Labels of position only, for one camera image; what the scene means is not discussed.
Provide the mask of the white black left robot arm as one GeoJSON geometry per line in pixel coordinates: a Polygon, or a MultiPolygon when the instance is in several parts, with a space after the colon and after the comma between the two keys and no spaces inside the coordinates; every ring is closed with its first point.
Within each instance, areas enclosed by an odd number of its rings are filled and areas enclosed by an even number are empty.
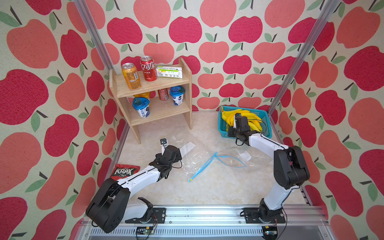
{"type": "Polygon", "coordinates": [[[130,198],[142,189],[167,179],[173,164],[181,160],[179,148],[163,147],[162,152],[156,154],[155,160],[138,173],[119,180],[105,180],[86,209],[86,215],[92,220],[93,226],[110,233],[121,222],[155,222],[152,203],[142,197],[134,201],[130,201],[130,198]]]}

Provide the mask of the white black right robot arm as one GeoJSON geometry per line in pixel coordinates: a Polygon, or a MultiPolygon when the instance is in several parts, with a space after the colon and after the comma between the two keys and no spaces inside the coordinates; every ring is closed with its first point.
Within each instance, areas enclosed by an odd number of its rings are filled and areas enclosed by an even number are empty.
{"type": "Polygon", "coordinates": [[[229,127],[228,136],[262,151],[273,160],[275,184],[260,201],[256,216],[261,223],[275,223],[279,217],[284,216],[283,203],[290,193],[310,178],[303,152],[298,146],[280,144],[252,130],[244,114],[236,113],[233,119],[235,122],[229,127]]]}

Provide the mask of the yellow banana bunch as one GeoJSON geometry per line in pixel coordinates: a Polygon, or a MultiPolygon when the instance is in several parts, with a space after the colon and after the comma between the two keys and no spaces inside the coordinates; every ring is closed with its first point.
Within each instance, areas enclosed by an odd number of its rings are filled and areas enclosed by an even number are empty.
{"type": "Polygon", "coordinates": [[[220,111],[222,114],[221,118],[226,123],[227,132],[229,130],[229,127],[234,126],[236,114],[241,114],[242,117],[247,117],[249,126],[252,131],[258,131],[260,133],[263,131],[263,128],[261,126],[261,123],[263,123],[262,119],[248,110],[238,109],[233,111],[225,111],[224,108],[221,107],[220,111]]]}

